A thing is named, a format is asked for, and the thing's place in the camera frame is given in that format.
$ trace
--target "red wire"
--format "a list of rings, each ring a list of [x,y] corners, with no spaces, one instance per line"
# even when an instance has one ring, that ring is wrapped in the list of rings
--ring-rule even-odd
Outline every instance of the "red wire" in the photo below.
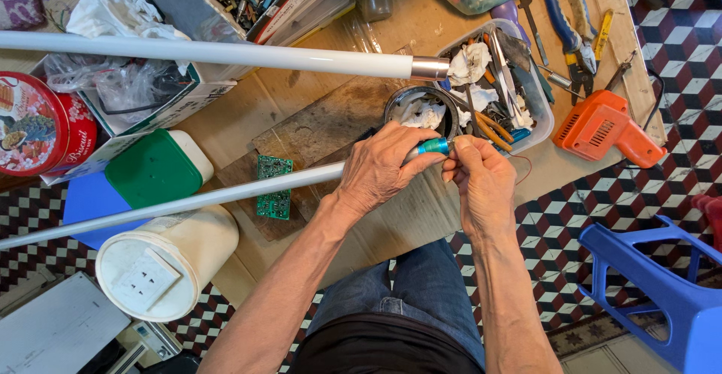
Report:
[[[521,184],[521,183],[529,176],[529,174],[531,174],[531,160],[528,159],[528,158],[526,158],[526,157],[524,157],[524,156],[515,156],[514,154],[511,154],[511,153],[509,153],[509,155],[510,155],[511,157],[523,158],[523,159],[525,159],[526,161],[529,162],[529,171],[528,171],[528,173],[524,176],[524,178],[521,178],[521,180],[519,180],[518,183],[514,184],[514,185],[519,185],[519,184]]]

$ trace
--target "hand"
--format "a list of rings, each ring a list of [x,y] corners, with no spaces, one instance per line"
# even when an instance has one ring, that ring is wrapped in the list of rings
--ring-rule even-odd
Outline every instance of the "hand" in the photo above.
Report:
[[[473,136],[454,139],[442,166],[445,182],[454,180],[461,196],[461,227],[471,238],[514,233],[516,169],[488,141]]]
[[[403,159],[420,141],[439,137],[434,130],[409,128],[391,121],[371,138],[354,144],[341,184],[334,192],[338,204],[355,221],[378,208],[409,185],[411,178],[446,159],[441,153],[424,153],[402,167]]]

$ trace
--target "black shirt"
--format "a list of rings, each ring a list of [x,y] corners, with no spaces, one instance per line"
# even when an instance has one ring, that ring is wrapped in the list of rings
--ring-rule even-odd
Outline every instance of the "black shirt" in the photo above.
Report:
[[[480,374],[483,369],[439,329],[394,313],[334,319],[301,342],[288,373],[434,372]]]

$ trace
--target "electrical socket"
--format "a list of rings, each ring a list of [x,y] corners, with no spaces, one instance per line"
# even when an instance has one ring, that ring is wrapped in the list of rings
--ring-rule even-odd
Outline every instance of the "electrical socket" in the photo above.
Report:
[[[150,248],[113,285],[113,295],[131,310],[145,312],[181,275]]]

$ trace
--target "purple cushion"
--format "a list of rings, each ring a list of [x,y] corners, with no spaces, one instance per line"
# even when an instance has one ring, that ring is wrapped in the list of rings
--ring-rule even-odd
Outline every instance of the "purple cushion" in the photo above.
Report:
[[[0,29],[21,30],[42,23],[40,0],[0,0]]]

